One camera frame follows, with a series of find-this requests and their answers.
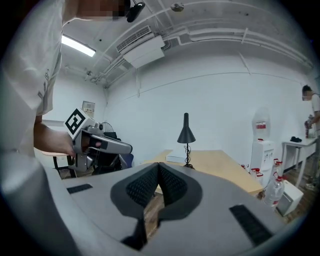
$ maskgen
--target fluorescent light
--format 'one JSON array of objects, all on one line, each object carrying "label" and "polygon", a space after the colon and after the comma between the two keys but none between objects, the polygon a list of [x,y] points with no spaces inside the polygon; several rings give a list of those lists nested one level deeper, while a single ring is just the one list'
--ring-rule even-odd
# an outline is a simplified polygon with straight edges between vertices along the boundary
[{"label": "fluorescent light", "polygon": [[89,55],[90,57],[92,57],[96,53],[95,50],[92,50],[88,46],[85,46],[82,43],[79,43],[69,37],[66,37],[65,35],[62,36],[61,43],[63,43],[64,45],[70,46],[86,55]]}]

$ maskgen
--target pipe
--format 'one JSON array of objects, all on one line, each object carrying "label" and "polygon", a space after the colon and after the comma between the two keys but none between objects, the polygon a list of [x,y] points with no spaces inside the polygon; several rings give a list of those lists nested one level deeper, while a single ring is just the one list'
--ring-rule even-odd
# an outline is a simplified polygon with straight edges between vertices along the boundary
[{"label": "pipe", "polygon": [[[149,4],[147,3],[147,0],[144,0],[143,2],[145,3],[145,6],[148,8],[149,12],[153,14],[154,11],[151,10],[152,8],[151,8],[151,7],[149,6]],[[155,16],[155,18],[156,18],[156,20],[161,24],[161,26],[162,26],[163,28],[165,28],[165,26],[163,25],[163,23],[161,22],[161,20],[160,20],[157,16]]]},{"label": "pipe", "polygon": [[[161,8],[162,8],[162,9],[166,9],[166,7],[165,7],[164,3],[163,3],[161,0],[157,0],[157,1],[158,1],[158,3],[160,4],[160,6],[161,6]],[[171,19],[170,15],[167,13],[167,11],[165,11],[165,15],[167,16],[167,18],[168,18],[168,20],[169,20],[169,22],[170,22],[171,26],[173,26],[173,25],[174,25],[174,23],[173,23],[173,21],[172,21],[172,19]]]},{"label": "pipe", "polygon": [[112,60],[110,60],[111,58],[109,56],[104,54],[103,57],[111,64]]},{"label": "pipe", "polygon": [[129,71],[131,71],[130,69],[128,69],[128,71],[126,71],[126,72],[124,72],[124,73],[122,73],[121,75],[119,75],[117,78],[115,78],[114,80],[112,80],[109,84],[110,84],[110,86],[114,83],[114,82],[116,82],[117,80],[119,80],[120,78],[122,78],[125,74],[127,74]]},{"label": "pipe", "polygon": [[[216,39],[203,39],[203,40],[196,40],[196,41],[192,41],[192,42],[181,42],[181,39],[179,36],[172,36],[166,40],[172,40],[172,39],[177,39],[178,43],[180,46],[185,46],[185,45],[190,45],[190,44],[193,44],[193,43],[199,43],[199,42],[204,42],[204,41],[231,41],[231,42],[241,42],[242,40],[239,38],[239,39],[235,39],[235,38],[216,38]],[[263,48],[266,48],[268,50],[271,50],[271,51],[274,51],[274,52],[277,52],[279,54],[282,54],[282,55],[285,55],[295,61],[298,61],[299,63],[307,66],[308,68],[312,68],[312,66],[310,66],[309,64],[306,64],[306,62],[304,61],[301,61],[291,55],[288,55],[280,50],[277,50],[277,49],[274,49],[274,48],[271,48],[271,47],[268,47],[268,46],[264,46],[264,45],[261,45],[260,43],[256,43],[256,42],[251,42],[251,41],[245,41],[244,42],[245,44],[249,44],[249,45],[254,45],[254,46],[260,46],[260,47],[263,47]]]},{"label": "pipe", "polygon": [[135,85],[136,85],[136,95],[140,98],[140,81],[139,81],[139,70],[135,69]]},{"label": "pipe", "polygon": [[111,65],[109,65],[103,72],[101,72],[96,78],[95,82],[97,82],[102,76],[106,77],[107,74],[109,74],[113,69],[117,68],[118,65],[121,65],[123,61],[123,58],[119,58],[117,61],[113,61],[112,67],[110,67]]},{"label": "pipe", "polygon": [[116,64],[111,70],[109,70],[105,75],[103,75],[104,79],[107,79],[111,73],[112,70],[118,68],[120,65],[122,65],[126,60],[122,59],[121,61],[119,61],[118,64]]},{"label": "pipe", "polygon": [[251,72],[250,72],[249,66],[248,66],[248,64],[247,64],[247,62],[246,62],[246,59],[242,56],[242,54],[240,53],[240,51],[238,51],[238,54],[240,55],[240,58],[241,58],[243,64],[245,65],[246,69],[248,70],[248,72],[249,72],[249,74],[250,74],[250,76],[251,76]]},{"label": "pipe", "polygon": [[293,49],[292,47],[288,46],[287,44],[285,44],[279,40],[273,39],[272,37],[269,37],[267,35],[263,35],[263,34],[260,34],[257,32],[252,32],[252,31],[248,30],[248,28],[246,28],[245,31],[243,29],[238,29],[238,28],[204,28],[204,29],[190,31],[189,35],[199,35],[199,34],[205,34],[205,33],[224,33],[224,32],[226,32],[226,33],[245,33],[246,35],[256,36],[256,37],[274,42],[274,43],[288,49],[289,51],[294,52],[295,54],[299,55],[301,58],[307,59],[306,56],[304,56],[302,53],[298,52],[297,50]]},{"label": "pipe", "polygon": [[100,72],[100,74],[98,75],[98,77],[96,78],[95,81],[98,81],[98,79],[99,79],[102,75],[105,75],[110,69],[113,68],[113,66],[115,66],[119,61],[121,61],[121,60],[122,60],[121,57],[122,57],[122,54],[120,54],[117,58],[115,58],[115,59],[113,60],[113,62],[110,63],[110,65],[107,66],[103,72]]},{"label": "pipe", "polygon": [[247,33],[248,33],[248,28],[246,27],[245,31],[244,31],[244,34],[243,34],[243,38],[242,38],[241,44],[244,43]]},{"label": "pipe", "polygon": [[[181,35],[184,35],[184,34],[188,34],[188,35],[198,35],[198,34],[204,34],[204,33],[215,33],[215,32],[227,32],[227,33],[243,33],[243,32],[246,32],[245,30],[243,29],[234,29],[234,28],[226,28],[226,29],[221,29],[221,28],[205,28],[205,29],[199,29],[199,30],[195,30],[195,31],[186,31],[186,30],[182,30],[182,31],[179,31],[178,33],[176,33],[176,35],[178,36],[181,36]],[[166,40],[170,40],[172,38],[176,38],[176,35],[174,37],[172,36],[169,36],[169,37],[165,37],[163,40],[166,41]],[[302,53],[296,51],[295,49],[293,49],[292,47],[286,45],[285,43],[282,43],[278,40],[275,40],[269,36],[265,36],[265,35],[262,35],[262,34],[259,34],[259,33],[256,33],[256,32],[251,32],[251,31],[247,31],[247,35],[253,35],[253,36],[256,36],[256,37],[261,37],[261,38],[264,38],[266,40],[269,40],[269,41],[272,41],[280,46],[283,46],[284,48],[292,51],[293,53],[295,53],[296,55],[298,56],[295,56],[293,55],[292,52],[286,50],[286,49],[282,49],[276,45],[273,45],[271,43],[268,43],[268,42],[264,42],[264,41],[261,41],[261,40],[257,40],[257,39],[251,39],[251,38],[246,38],[245,40],[246,41],[252,41],[252,42],[256,42],[256,43],[259,43],[259,44],[263,44],[263,45],[266,45],[266,46],[269,46],[269,47],[273,47],[275,49],[278,49],[288,55],[291,55],[291,58],[293,57],[294,59],[297,58],[300,62],[302,63],[307,63],[309,66],[313,66],[312,65],[312,62],[310,62],[308,60],[307,57],[305,57]],[[235,37],[235,36],[232,36],[232,35],[222,35],[222,36],[201,36],[201,37],[197,37],[196,41],[199,41],[200,40],[207,40],[207,39],[222,39],[222,38],[229,38],[229,39],[241,39],[241,43],[243,43],[243,37]]]},{"label": "pipe", "polygon": [[[260,10],[262,12],[265,12],[271,16],[275,16],[281,20],[284,20],[282,19],[281,17],[278,17],[277,15],[273,14],[272,12],[270,11],[267,11],[267,10],[264,10],[262,8],[259,8],[259,7],[256,7],[254,5],[251,5],[251,4],[247,4],[247,3],[242,3],[242,2],[234,2],[234,1],[225,1],[225,0],[207,0],[207,1],[196,1],[196,2],[188,2],[188,3],[185,3],[184,6],[190,6],[190,5],[197,5],[197,4],[206,4],[206,3],[223,3],[223,4],[232,4],[232,5],[239,5],[239,6],[246,6],[246,7],[250,7],[250,8],[253,8],[253,9],[257,9],[257,10]],[[133,26],[129,27],[126,31],[124,31],[121,35],[119,35],[117,37],[117,39],[115,41],[113,41],[108,47],[107,49],[103,52],[102,55],[106,54],[106,52],[119,40],[121,39],[124,35],[126,35],[129,31],[131,31],[132,29],[134,29],[135,27],[139,26],[141,23],[145,22],[146,20],[149,20],[159,14],[162,14],[164,12],[167,12],[171,10],[171,8],[166,8],[166,9],[163,9],[163,10],[160,10],[160,11],[157,11],[156,13],[140,20],[139,22],[135,23]],[[95,64],[92,66],[92,68],[94,68],[98,62],[101,60],[102,58],[102,55],[96,60]]]},{"label": "pipe", "polygon": [[[192,42],[198,42],[198,41],[205,41],[205,40],[210,40],[210,39],[236,39],[236,40],[239,40],[240,42],[242,41],[242,37],[240,36],[223,36],[223,35],[217,35],[217,36],[201,36],[201,37],[197,37],[196,38],[197,40],[195,40],[195,38],[190,38],[190,40]],[[291,52],[285,50],[285,49],[281,49],[280,47],[276,46],[276,45],[272,45],[271,43],[268,43],[268,42],[264,42],[264,41],[261,41],[261,40],[257,40],[257,39],[251,39],[251,38],[247,38],[245,40],[245,43],[247,42],[254,42],[254,43],[257,43],[257,44],[260,44],[261,46],[262,45],[266,45],[267,47],[271,47],[271,48],[275,48],[279,51],[282,51],[283,53],[286,53],[287,55],[290,55],[293,59],[296,59],[296,60],[299,60],[300,62],[304,63],[305,60],[298,57],[298,56],[294,56]]]}]

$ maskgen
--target person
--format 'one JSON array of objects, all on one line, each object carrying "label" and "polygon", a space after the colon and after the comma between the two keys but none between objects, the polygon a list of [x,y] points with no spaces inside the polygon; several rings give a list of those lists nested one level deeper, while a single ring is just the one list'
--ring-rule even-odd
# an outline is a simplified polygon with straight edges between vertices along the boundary
[{"label": "person", "polygon": [[302,98],[304,101],[311,101],[312,102],[312,110],[314,113],[314,118],[310,122],[309,126],[315,124],[316,129],[316,142],[315,142],[315,153],[312,160],[312,181],[311,183],[306,184],[306,189],[308,190],[316,190],[317,186],[319,186],[319,178],[317,178],[317,172],[319,168],[319,160],[320,160],[320,97],[318,94],[313,92],[308,85],[305,85],[302,88]]},{"label": "person", "polygon": [[33,2],[35,5],[17,29],[0,64],[5,105],[1,106],[1,117],[6,118],[1,149],[34,157],[35,147],[75,157],[68,133],[52,130],[42,122],[43,115],[53,109],[54,84],[62,59],[63,26],[74,19],[105,21],[124,17],[131,3],[130,0]]}]

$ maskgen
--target black object on table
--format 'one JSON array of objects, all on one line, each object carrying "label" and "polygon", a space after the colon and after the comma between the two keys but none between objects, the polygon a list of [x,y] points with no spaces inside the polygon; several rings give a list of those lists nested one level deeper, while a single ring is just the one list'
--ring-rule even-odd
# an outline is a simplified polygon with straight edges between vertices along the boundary
[{"label": "black object on table", "polygon": [[299,143],[299,142],[302,142],[302,139],[300,139],[299,137],[296,138],[295,136],[292,136],[290,141]]}]

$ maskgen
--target water bottle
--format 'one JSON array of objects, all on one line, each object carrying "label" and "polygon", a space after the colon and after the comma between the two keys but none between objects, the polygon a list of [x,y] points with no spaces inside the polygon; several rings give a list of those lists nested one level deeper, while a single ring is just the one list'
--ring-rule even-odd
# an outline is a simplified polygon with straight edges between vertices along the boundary
[{"label": "water bottle", "polygon": [[265,189],[264,197],[262,201],[267,205],[273,208],[279,203],[282,195],[285,191],[285,183],[283,182],[283,178],[278,176],[273,182],[270,181],[268,186]]},{"label": "water bottle", "polygon": [[255,179],[262,185],[264,180],[264,174],[260,172],[259,168],[255,168]]},{"label": "water bottle", "polygon": [[278,158],[273,159],[273,162],[274,162],[274,165],[272,167],[269,183],[274,182],[278,176],[282,177],[283,175],[282,162],[280,162]]},{"label": "water bottle", "polygon": [[254,179],[256,179],[256,168],[252,168],[250,171],[249,171],[249,174],[252,175],[252,177]]}]

